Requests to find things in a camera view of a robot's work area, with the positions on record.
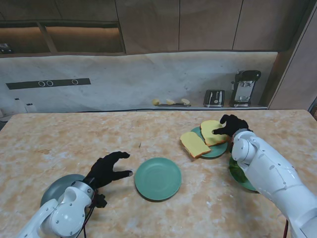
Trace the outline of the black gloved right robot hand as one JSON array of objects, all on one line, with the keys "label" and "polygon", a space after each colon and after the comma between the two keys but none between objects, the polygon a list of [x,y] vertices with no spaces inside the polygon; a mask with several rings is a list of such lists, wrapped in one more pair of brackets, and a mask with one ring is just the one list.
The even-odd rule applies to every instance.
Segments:
[{"label": "black gloved right robot hand", "polygon": [[225,127],[214,129],[212,131],[215,135],[228,135],[232,137],[239,130],[251,131],[249,125],[245,120],[239,119],[235,115],[223,115],[220,119],[221,124],[225,124]]}]

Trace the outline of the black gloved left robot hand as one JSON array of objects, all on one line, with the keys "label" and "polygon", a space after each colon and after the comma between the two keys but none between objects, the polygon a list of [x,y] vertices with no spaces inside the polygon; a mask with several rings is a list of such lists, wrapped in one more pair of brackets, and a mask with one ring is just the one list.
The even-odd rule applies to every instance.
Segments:
[{"label": "black gloved left robot hand", "polygon": [[82,180],[93,190],[102,188],[113,181],[120,180],[133,175],[131,170],[117,171],[113,170],[114,164],[120,159],[127,159],[130,155],[127,152],[112,152],[103,158],[99,158],[91,167],[89,173]]}]

